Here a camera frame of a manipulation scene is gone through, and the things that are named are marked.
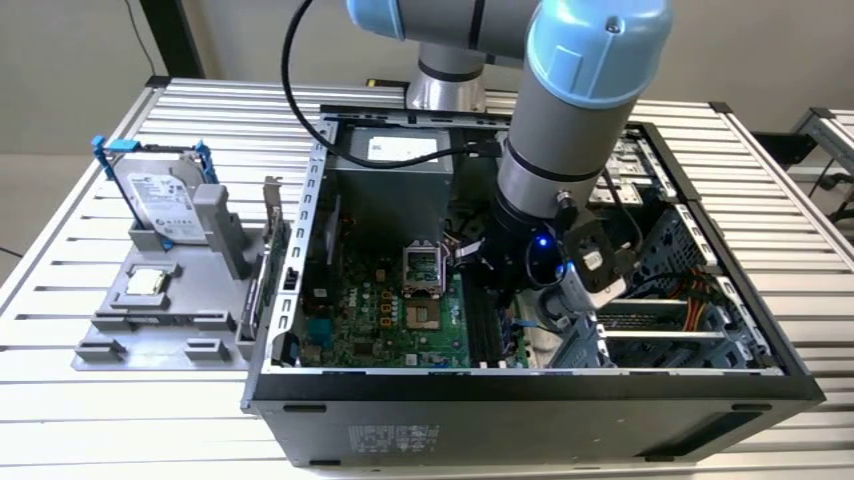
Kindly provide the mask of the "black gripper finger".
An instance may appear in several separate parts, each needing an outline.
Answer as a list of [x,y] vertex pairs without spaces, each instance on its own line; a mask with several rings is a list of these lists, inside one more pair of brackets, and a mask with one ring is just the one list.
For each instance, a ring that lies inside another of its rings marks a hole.
[[516,260],[508,244],[482,238],[460,247],[456,255],[456,266],[468,279],[493,296],[496,307],[506,308],[516,292]]

